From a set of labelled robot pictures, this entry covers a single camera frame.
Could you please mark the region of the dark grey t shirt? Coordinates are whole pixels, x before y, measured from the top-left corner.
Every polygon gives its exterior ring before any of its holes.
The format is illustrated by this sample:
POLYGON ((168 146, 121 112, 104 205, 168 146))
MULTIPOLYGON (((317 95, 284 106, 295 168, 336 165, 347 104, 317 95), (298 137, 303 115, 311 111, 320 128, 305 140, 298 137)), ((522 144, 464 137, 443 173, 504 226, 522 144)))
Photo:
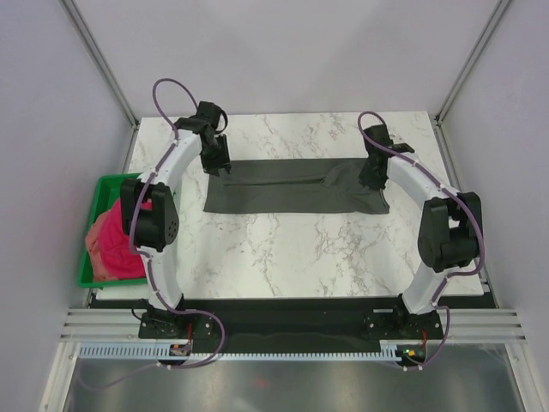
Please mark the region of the dark grey t shirt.
POLYGON ((234 161, 210 177, 203 210, 223 215, 387 215, 383 192, 363 186, 360 158, 234 161))

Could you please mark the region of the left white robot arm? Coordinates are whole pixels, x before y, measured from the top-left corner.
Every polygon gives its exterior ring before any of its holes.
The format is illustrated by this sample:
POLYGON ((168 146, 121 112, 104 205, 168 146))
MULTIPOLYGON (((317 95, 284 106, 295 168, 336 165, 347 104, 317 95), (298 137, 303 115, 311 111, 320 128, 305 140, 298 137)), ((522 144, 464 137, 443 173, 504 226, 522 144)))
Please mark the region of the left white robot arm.
POLYGON ((179 232, 173 191, 196 158, 206 174, 218 177, 222 171, 230 172, 226 135, 216 127, 215 121, 198 115, 179 118, 172 123, 171 141, 156 165, 136 179, 126 179, 120 187, 123 230, 129 236, 130 251, 143 262, 149 305, 165 310, 158 326, 169 337, 182 336, 189 324, 178 307, 184 293, 178 285, 172 250, 179 232))

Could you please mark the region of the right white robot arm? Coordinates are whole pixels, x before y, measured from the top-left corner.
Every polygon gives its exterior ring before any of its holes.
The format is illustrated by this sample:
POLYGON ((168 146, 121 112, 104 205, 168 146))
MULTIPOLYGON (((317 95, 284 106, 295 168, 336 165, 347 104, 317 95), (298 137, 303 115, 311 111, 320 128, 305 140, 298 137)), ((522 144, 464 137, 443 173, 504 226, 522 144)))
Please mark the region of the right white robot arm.
POLYGON ((421 208, 417 247, 421 263, 401 295, 405 309, 393 316, 395 332, 413 337, 424 327, 422 315, 432 312, 450 278, 473 276, 481 267, 463 272, 474 260, 484 263, 485 246, 480 197, 444 185, 415 154, 369 154, 359 181, 370 189, 399 185, 421 208))

